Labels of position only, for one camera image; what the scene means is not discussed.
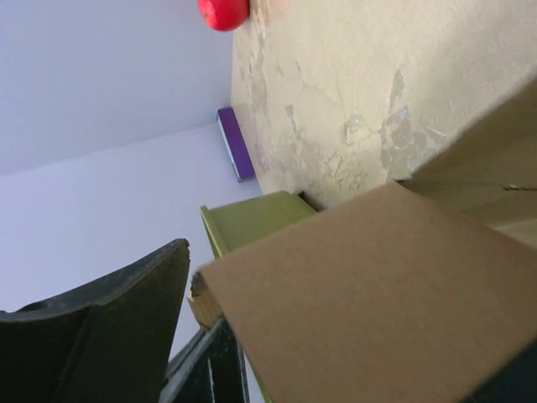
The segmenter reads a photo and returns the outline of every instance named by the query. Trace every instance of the purple block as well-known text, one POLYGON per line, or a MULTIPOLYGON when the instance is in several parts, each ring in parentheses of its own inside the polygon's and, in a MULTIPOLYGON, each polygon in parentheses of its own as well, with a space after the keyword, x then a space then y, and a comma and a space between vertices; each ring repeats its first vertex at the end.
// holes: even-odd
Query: purple block
POLYGON ((255 171, 253 170, 252 161, 232 107, 224 107, 218 110, 218 124, 226 143, 227 152, 232 159, 238 181, 254 178, 255 171))

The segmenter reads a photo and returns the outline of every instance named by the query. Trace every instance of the red round object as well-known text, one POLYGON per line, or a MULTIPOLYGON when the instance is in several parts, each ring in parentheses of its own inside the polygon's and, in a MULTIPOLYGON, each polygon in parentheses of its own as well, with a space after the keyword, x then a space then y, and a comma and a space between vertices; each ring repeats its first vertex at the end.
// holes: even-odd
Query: red round object
POLYGON ((198 8, 207 25, 217 31, 231 31, 248 19, 249 0, 198 0, 198 8))

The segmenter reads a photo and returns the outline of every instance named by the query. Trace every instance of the olive green container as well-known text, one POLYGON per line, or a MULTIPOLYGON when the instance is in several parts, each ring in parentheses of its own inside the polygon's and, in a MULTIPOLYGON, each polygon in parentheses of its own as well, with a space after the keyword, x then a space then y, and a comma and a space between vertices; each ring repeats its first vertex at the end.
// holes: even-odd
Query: olive green container
MULTIPOLYGON (((201 208, 201 217, 215 259, 315 214, 298 195, 278 191, 227 206, 201 208)), ((256 374, 265 402, 271 400, 256 374)))

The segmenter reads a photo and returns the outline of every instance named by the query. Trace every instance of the white wall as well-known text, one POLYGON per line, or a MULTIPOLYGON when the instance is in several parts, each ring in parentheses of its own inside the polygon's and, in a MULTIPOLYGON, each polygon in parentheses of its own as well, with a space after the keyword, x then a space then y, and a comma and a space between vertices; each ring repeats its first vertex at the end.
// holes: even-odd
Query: white wall
MULTIPOLYGON (((190 242, 192 272, 212 260, 199 206, 261 194, 239 184, 216 124, 0 178, 0 310, 59 294, 190 242)), ((173 351, 199 329, 188 303, 173 351)))
POLYGON ((213 122, 231 60, 196 0, 0 2, 0 175, 213 122))

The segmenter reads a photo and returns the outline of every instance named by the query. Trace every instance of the cardboard box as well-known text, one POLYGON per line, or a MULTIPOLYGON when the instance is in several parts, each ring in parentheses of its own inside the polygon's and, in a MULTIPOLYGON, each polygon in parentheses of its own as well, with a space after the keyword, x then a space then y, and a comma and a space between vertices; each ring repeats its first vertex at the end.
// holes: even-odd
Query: cardboard box
POLYGON ((202 268, 274 402, 537 401, 537 250, 490 228, 532 243, 536 136, 533 81, 408 189, 202 268))

